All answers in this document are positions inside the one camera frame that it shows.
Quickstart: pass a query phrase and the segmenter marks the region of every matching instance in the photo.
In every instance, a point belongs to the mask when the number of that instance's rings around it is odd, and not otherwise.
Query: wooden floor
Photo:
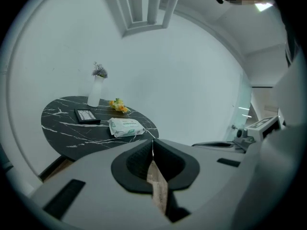
[[[73,164],[72,161],[66,159],[64,160],[63,163],[61,163],[45,180],[43,180],[43,182],[46,182],[47,180],[49,180],[52,176],[54,176],[55,174],[61,172],[62,170],[64,170],[65,168],[67,168],[68,166],[70,166],[71,164]]]
[[[167,204],[167,181],[154,161],[148,169],[147,182],[153,185],[153,202],[165,214]]]
[[[55,174],[61,172],[68,166],[73,164],[70,160],[65,160],[60,164],[43,182],[46,182]],[[158,169],[158,166],[154,161],[148,169],[147,182],[153,185],[153,203],[165,214],[166,204],[167,204],[167,181],[162,176]]]

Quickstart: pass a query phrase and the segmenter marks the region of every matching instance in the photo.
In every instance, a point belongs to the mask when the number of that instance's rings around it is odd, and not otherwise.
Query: curved wall
[[[94,61],[109,72],[101,97],[148,116],[160,138],[192,145],[225,136],[242,68],[208,32],[174,15],[168,29],[122,39],[104,0],[46,0],[23,29],[8,76],[12,124],[36,174],[59,156],[44,137],[43,109],[88,95]]]

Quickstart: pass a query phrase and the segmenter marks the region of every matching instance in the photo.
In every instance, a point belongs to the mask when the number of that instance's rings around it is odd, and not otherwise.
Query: white vase
[[[95,81],[93,83],[92,91],[87,99],[87,104],[92,107],[98,107],[102,89],[102,83],[105,78],[95,76]]]

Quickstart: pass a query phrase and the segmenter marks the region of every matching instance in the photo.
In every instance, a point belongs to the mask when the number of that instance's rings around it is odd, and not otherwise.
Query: round table
[[[109,101],[100,100],[98,107],[87,105],[85,96],[69,96],[56,99],[43,110],[41,123],[49,144],[62,156],[76,161],[93,152],[117,147],[125,143],[143,139],[158,138],[159,133],[153,122],[129,108],[131,112],[123,114],[109,106]],[[100,124],[79,124],[74,109],[89,108]],[[115,138],[110,133],[110,118],[131,118],[140,122],[146,129],[143,135]]]

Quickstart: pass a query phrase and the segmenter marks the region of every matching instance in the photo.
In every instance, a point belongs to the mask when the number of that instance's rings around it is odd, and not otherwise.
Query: pack of wet wipes
[[[116,138],[142,135],[145,132],[145,128],[135,119],[111,118],[108,122],[111,135]]]

